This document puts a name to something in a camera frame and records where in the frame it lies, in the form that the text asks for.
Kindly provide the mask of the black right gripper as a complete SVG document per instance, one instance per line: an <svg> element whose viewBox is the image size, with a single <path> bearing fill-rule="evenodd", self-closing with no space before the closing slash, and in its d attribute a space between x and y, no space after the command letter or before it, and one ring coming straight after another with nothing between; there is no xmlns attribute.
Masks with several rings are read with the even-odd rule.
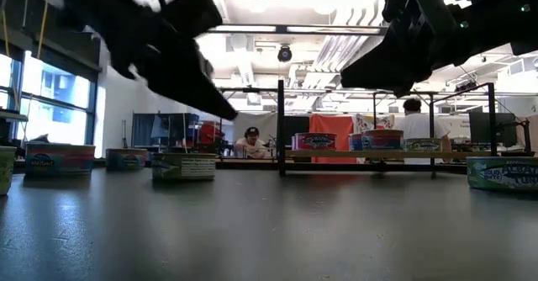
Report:
<svg viewBox="0 0 538 281"><path fill-rule="evenodd" d="M471 56L469 0L385 0L382 42L341 71L345 88L409 94L434 70Z"/></svg>

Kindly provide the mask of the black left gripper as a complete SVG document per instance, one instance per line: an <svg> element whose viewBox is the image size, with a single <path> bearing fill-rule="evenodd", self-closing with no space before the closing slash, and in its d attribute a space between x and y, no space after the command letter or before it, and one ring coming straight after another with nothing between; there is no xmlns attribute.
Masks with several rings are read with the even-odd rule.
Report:
<svg viewBox="0 0 538 281"><path fill-rule="evenodd" d="M159 12L118 6L99 12L99 34L116 72L129 79L139 75L152 92L234 120L238 113L208 79L208 61L196 41L210 28L209 6L165 6Z"/></svg>

